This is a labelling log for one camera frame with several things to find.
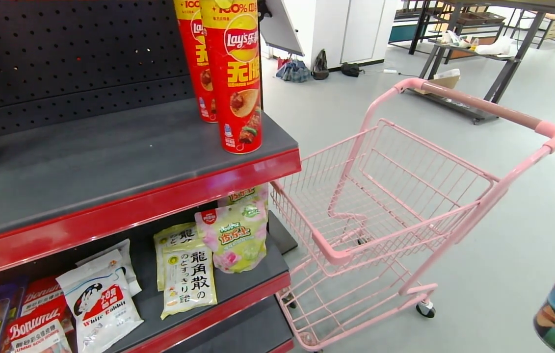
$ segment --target shopping cart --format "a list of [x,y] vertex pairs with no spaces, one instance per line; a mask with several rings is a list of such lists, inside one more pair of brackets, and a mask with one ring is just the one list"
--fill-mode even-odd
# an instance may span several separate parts
[[[406,89],[479,108],[550,140],[498,178],[387,119],[370,127],[378,105]],[[552,152],[555,125],[419,78],[376,99],[358,134],[272,183],[271,198],[305,252],[291,270],[291,286],[278,293],[302,347],[320,351],[413,306],[434,317],[430,295],[437,284],[419,277]]]

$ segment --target floor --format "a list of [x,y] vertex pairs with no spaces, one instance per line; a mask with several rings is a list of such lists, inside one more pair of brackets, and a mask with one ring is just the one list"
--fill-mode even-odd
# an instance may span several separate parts
[[[391,47],[385,63],[365,67],[364,76],[332,73],[327,80],[306,83],[274,78],[277,63],[265,60],[264,107],[299,141],[304,157],[358,132],[369,103],[402,79],[376,71],[418,75],[425,59],[425,54],[409,56]],[[461,70],[457,89],[483,96],[501,65],[468,58],[453,60],[448,67]],[[555,123],[555,45],[528,51],[500,103]],[[410,94],[382,105],[376,117],[389,118],[501,177],[544,141],[502,119],[472,125]],[[296,264],[303,251],[287,261]],[[354,274],[347,282],[328,281],[325,294],[367,275]],[[416,353],[424,347],[430,353],[551,352],[531,322],[555,281],[555,154],[519,178],[499,205],[422,280],[439,284],[432,297],[435,319],[406,310],[336,342],[325,353]]]

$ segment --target lay's chip can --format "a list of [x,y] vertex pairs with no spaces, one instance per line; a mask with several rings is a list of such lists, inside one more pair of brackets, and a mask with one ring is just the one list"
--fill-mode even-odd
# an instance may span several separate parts
[[174,5],[201,119],[206,123],[217,123],[214,85],[208,65],[208,52],[205,47],[199,1],[174,0]]
[[199,0],[227,152],[253,152],[262,144],[260,50],[256,0]]

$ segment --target pegboard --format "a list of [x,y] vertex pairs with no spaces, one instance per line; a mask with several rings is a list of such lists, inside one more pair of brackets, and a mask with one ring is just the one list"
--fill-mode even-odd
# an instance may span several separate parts
[[0,135],[192,96],[172,0],[0,0]]

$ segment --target cart handle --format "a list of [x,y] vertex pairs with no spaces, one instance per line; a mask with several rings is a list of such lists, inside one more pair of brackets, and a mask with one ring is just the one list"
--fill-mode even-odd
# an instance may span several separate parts
[[555,125],[553,123],[550,123],[549,121],[543,121],[541,119],[534,118],[527,114],[502,107],[501,105],[485,101],[484,99],[464,94],[463,92],[459,92],[457,90],[449,89],[447,87],[441,87],[422,78],[407,78],[397,83],[394,87],[399,92],[403,92],[406,89],[425,90],[426,92],[436,94],[437,96],[450,98],[457,102],[465,103],[470,107],[475,107],[484,110],[485,112],[490,112],[491,114],[499,116],[500,118],[504,118],[506,120],[512,121],[513,123],[528,127],[538,134],[550,138],[549,141],[544,143],[544,146],[550,148],[550,153],[555,152]]

